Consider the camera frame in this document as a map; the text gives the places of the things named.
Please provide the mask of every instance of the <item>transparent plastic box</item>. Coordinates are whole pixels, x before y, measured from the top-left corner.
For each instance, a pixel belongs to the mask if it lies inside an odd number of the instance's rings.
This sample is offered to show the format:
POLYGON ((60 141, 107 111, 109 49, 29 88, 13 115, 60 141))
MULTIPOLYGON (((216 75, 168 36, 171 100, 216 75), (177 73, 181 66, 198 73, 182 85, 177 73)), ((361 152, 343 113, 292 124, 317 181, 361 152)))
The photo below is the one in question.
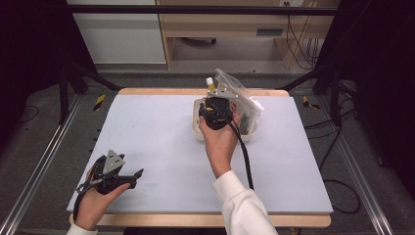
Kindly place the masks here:
MULTIPOLYGON (((261 104, 250 95, 250 92, 245 88, 245 86, 235 77, 223 72, 222 70, 216 69, 217 80, 217 92, 220 91, 229 91, 236 95, 237 98, 229 98, 231 104, 231 110, 234 113, 237 113, 242 117, 240 132, 241 137, 244 140, 251 140, 256 131, 258 125, 258 118, 264 108, 261 104)), ((193 112, 193 130, 195 137, 198 140, 203 140, 202 132, 199 129, 199 105, 202 102, 202 99, 198 99, 194 102, 194 112, 193 112)))

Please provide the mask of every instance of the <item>white table surface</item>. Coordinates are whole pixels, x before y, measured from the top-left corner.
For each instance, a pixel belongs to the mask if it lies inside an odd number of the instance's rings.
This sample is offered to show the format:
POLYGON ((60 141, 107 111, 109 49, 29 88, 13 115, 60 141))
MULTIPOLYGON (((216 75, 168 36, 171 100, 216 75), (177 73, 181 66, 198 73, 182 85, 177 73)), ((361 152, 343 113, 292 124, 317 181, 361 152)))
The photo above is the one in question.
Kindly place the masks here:
MULTIPOLYGON (((125 154, 120 175, 144 168, 135 189, 107 209, 112 212, 218 213, 205 144, 192 130, 194 95, 117 95, 90 161, 80 177, 109 149, 125 154)), ((246 143, 254 188, 270 213, 330 213, 332 206, 291 97, 257 96, 265 108, 246 143)), ((240 145, 232 167, 248 187, 240 145)), ((69 203, 72 212, 76 192, 69 203)))

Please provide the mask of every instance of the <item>bottle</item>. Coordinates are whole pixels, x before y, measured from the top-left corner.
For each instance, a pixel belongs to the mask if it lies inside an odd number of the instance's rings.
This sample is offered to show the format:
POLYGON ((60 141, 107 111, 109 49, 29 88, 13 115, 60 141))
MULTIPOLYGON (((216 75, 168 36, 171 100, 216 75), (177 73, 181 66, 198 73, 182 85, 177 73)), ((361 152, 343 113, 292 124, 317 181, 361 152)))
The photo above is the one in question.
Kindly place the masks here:
POLYGON ((207 78, 207 89, 211 92, 214 92, 214 84, 213 84, 213 79, 211 77, 207 78))

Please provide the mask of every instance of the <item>wooden table edge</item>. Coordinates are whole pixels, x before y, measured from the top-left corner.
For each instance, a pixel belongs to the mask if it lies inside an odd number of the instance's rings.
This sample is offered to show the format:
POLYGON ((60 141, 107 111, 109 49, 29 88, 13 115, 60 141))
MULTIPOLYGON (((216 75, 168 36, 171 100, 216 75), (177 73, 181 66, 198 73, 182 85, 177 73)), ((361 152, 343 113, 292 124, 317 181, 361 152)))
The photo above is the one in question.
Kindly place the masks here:
MULTIPOLYGON (((270 214, 275 227, 324 228, 332 220, 328 213, 270 214)), ((98 225, 115 227, 224 227, 220 213, 112 213, 98 225)))
MULTIPOLYGON (((252 96, 282 96, 289 97, 285 90, 248 89, 252 96)), ((197 88, 123 88, 118 95, 201 95, 206 96, 207 89, 197 88)))
MULTIPOLYGON (((248 89, 253 96, 289 97, 285 90, 248 89)), ((118 95, 207 95, 206 89, 199 88, 123 88, 118 95)), ((328 213, 318 214, 271 214, 276 227, 323 228, 331 224, 328 213)), ((121 227, 223 227, 221 214, 200 213, 114 213, 104 214, 98 225, 121 227)))

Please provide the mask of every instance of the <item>white shirt sleeve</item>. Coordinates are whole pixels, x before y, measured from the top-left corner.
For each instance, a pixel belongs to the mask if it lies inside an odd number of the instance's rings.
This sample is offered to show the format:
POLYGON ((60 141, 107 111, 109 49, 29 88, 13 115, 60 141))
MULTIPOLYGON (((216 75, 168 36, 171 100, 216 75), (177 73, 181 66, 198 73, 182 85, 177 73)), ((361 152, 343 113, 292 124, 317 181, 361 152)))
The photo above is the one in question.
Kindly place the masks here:
POLYGON ((260 198, 244 187, 233 170, 217 178, 213 189, 221 204, 228 235, 278 234, 260 198))
POLYGON ((88 231, 81 227, 78 227, 76 224, 72 223, 70 225, 70 229, 67 233, 67 235, 96 235, 98 233, 98 230, 95 231, 88 231))

